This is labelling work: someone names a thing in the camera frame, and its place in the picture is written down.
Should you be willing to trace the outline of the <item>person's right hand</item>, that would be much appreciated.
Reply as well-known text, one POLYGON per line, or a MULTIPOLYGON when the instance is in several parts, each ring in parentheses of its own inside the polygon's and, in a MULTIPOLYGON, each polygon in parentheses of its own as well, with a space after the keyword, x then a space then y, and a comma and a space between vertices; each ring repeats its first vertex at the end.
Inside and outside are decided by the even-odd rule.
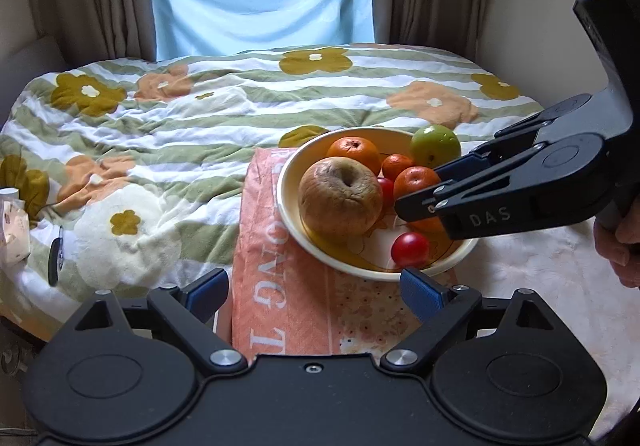
POLYGON ((639 255, 633 255, 631 245, 639 244, 639 200, 611 233, 599 221, 593 224, 594 247, 598 255, 608 260, 620 283, 626 288, 638 288, 640 283, 639 255))

